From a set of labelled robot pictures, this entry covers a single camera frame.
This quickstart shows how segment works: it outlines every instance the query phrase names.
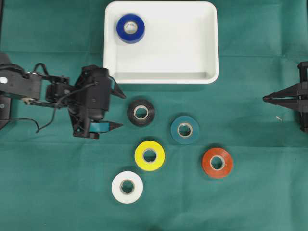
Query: white tape roll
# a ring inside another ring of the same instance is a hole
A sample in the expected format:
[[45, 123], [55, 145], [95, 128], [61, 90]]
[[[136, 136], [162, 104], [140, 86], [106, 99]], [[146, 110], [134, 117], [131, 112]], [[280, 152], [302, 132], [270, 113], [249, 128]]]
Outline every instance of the white tape roll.
[[[133, 189], [130, 193], [122, 190], [122, 185], [125, 181], [130, 181], [133, 184]], [[134, 172], [125, 171], [117, 174], [112, 181], [111, 191], [116, 200], [124, 204], [134, 203], [139, 199], [143, 191], [143, 182], [141, 178]]]

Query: blue tape roll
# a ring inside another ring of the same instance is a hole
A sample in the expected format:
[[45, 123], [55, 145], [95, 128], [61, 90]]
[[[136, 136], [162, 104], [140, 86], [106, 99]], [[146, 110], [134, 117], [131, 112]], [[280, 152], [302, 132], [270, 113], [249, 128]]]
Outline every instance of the blue tape roll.
[[[137, 31], [133, 34], [128, 34], [124, 30], [124, 25], [127, 22], [134, 22], [137, 25]], [[116, 31], [120, 38], [126, 43], [135, 43], [142, 39], [144, 35], [144, 22], [141, 18], [134, 14], [126, 14], [116, 24]]]
[[[179, 133], [179, 127], [188, 126], [190, 128], [190, 134], [188, 136], [182, 136]], [[200, 129], [197, 121], [189, 116], [180, 116], [176, 118], [171, 124], [171, 136], [180, 144], [191, 144], [195, 142], [200, 134]]]

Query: orange tape roll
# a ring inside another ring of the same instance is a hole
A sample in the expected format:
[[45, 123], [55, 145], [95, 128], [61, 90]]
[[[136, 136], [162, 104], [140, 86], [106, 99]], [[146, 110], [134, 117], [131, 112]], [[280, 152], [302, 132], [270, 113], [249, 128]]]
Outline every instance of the orange tape roll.
[[[213, 164], [214, 159], [220, 159], [220, 166]], [[202, 168], [212, 178], [221, 179], [229, 175], [233, 167], [233, 159], [230, 154], [222, 148], [211, 148], [204, 153]]]

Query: tape roll hole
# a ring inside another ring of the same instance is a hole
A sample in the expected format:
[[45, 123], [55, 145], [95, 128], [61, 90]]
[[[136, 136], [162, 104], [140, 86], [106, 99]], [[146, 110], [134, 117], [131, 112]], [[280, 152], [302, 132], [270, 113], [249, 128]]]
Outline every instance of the tape roll hole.
[[128, 195], [134, 191], [135, 185], [131, 180], [124, 180], [120, 184], [120, 190], [123, 194]]
[[149, 115], [149, 109], [146, 106], [139, 105], [134, 109], [134, 116], [137, 119], [145, 119]]
[[181, 123], [178, 126], [178, 134], [184, 138], [190, 137], [192, 132], [192, 126], [189, 123]]
[[149, 162], [149, 163], [153, 162], [153, 161], [155, 161], [156, 158], [157, 158], [157, 154], [152, 148], [146, 149], [143, 152], [143, 159], [146, 162]]
[[225, 167], [225, 160], [220, 155], [215, 155], [211, 158], [210, 164], [214, 170], [220, 171]]
[[133, 21], [128, 21], [124, 24], [124, 31], [129, 35], [135, 34], [137, 30], [138, 30], [138, 25]]

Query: yellow tape roll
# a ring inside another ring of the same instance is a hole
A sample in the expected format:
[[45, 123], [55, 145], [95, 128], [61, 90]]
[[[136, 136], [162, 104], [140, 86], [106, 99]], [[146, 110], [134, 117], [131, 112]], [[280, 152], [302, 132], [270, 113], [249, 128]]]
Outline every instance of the yellow tape roll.
[[[144, 159], [144, 153], [152, 150], [156, 153], [156, 158], [152, 162]], [[165, 161], [165, 151], [163, 147], [155, 141], [145, 141], [139, 144], [135, 151], [135, 161], [139, 168], [145, 171], [155, 171], [159, 169]]]

